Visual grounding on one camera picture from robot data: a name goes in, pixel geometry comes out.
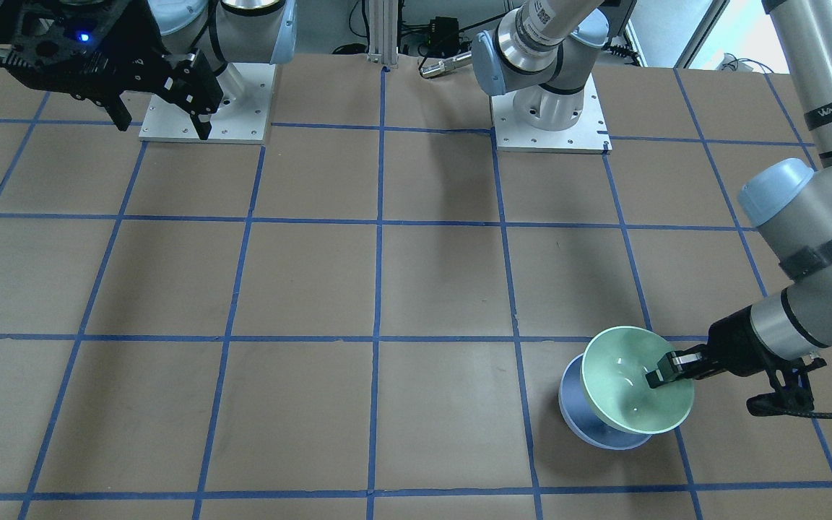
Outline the silver robot arm near bowls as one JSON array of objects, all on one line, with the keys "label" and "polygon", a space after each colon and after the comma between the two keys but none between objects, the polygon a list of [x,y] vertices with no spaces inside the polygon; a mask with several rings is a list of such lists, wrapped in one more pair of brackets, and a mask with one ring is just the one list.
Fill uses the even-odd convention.
[{"label": "silver robot arm near bowls", "polygon": [[670,352],[645,378],[657,389],[721,373],[766,372],[775,389],[809,388],[832,347],[832,1],[766,1],[821,168],[789,159],[737,200],[790,286],[710,326],[706,343]]}]

